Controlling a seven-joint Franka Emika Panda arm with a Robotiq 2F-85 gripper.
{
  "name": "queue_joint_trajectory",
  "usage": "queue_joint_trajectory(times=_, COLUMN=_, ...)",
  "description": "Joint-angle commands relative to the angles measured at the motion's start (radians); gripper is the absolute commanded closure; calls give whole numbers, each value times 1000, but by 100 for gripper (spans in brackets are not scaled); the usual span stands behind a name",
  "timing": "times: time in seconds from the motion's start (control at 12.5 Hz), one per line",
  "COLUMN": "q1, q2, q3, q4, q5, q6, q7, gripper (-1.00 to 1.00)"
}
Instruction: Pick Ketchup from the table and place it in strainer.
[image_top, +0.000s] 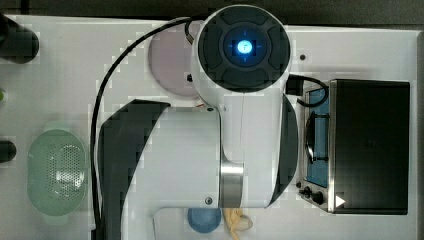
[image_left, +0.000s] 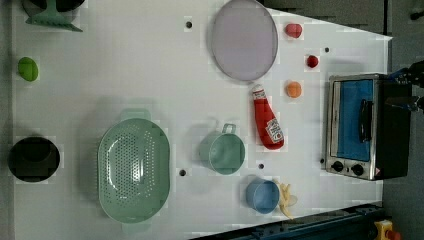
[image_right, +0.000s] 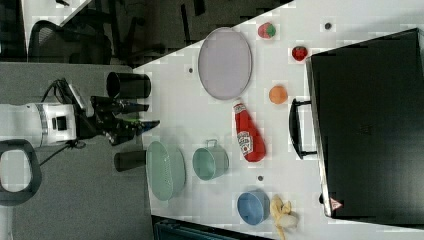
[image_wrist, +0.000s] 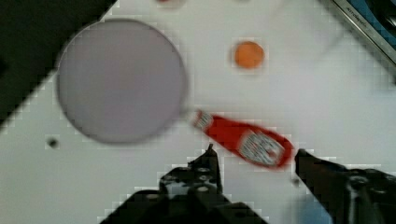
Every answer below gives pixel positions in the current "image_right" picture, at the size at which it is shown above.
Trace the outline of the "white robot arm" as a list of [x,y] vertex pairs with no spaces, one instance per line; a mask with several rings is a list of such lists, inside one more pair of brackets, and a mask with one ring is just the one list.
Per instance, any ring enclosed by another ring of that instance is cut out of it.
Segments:
[[24,139],[34,148],[105,136],[116,146],[157,127],[159,120],[119,118],[119,114],[147,111],[149,106],[109,97],[90,98],[93,114],[77,103],[1,105],[1,140]]

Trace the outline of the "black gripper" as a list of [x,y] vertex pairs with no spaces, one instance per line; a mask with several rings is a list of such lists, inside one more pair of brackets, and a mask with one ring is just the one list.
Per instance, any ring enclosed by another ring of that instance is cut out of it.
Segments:
[[125,140],[125,129],[139,136],[150,131],[160,124],[155,121],[123,121],[115,117],[117,113],[129,114],[147,111],[148,104],[127,103],[122,104],[109,97],[91,96],[90,105],[93,109],[93,115],[85,116],[83,113],[76,119],[76,136],[78,140],[91,139],[98,135],[104,135],[108,138],[112,146],[121,144]]

